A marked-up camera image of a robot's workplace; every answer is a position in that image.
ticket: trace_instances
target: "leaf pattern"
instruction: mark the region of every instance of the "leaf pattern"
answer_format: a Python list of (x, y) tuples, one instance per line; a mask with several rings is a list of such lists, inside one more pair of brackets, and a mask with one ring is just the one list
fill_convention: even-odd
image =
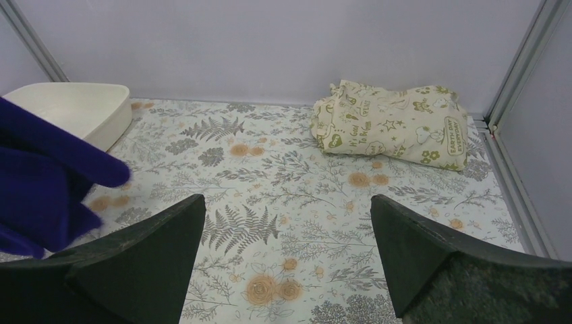
[(180, 323), (400, 323), (372, 228), (374, 194), (522, 251), (473, 124), (467, 168), (454, 172), (384, 156), (323, 155), (310, 134), (311, 107), (139, 102), (144, 108), (133, 110), (134, 122), (110, 150), (132, 179), (93, 188), (85, 203), (100, 202), (104, 226), (77, 244), (205, 195)]

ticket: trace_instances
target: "white bowl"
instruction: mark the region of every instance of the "white bowl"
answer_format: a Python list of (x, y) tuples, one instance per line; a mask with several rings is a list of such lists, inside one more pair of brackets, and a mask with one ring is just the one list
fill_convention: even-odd
[(130, 92), (117, 84), (48, 82), (3, 96), (66, 132), (107, 151), (132, 120)]

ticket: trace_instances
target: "dark blue fabric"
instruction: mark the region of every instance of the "dark blue fabric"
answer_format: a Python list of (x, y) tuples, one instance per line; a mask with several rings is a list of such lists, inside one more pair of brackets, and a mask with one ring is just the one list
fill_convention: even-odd
[(0, 98), (0, 250), (64, 249), (101, 226), (82, 205), (89, 189), (129, 178), (125, 163)]

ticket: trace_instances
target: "flower pattern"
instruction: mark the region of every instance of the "flower pattern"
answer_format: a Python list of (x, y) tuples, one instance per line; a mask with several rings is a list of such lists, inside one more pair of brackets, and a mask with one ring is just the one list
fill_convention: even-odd
[(310, 134), (311, 107), (136, 100), (133, 108), (132, 126), (110, 150), (132, 178), (93, 188), (84, 203), (104, 226), (74, 244), (205, 195), (182, 324), (400, 323), (371, 225), (374, 194), (522, 251), (470, 119), (468, 171), (459, 173), (323, 155)]

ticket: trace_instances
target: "gray wall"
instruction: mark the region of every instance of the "gray wall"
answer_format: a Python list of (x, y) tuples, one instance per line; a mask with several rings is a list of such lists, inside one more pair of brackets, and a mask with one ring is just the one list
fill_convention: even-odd
[(0, 96), (48, 77), (0, 13)]
[(500, 131), (543, 226), (572, 261), (572, 8)]
[(312, 104), (347, 78), (485, 112), (540, 0), (16, 0), (72, 81)]

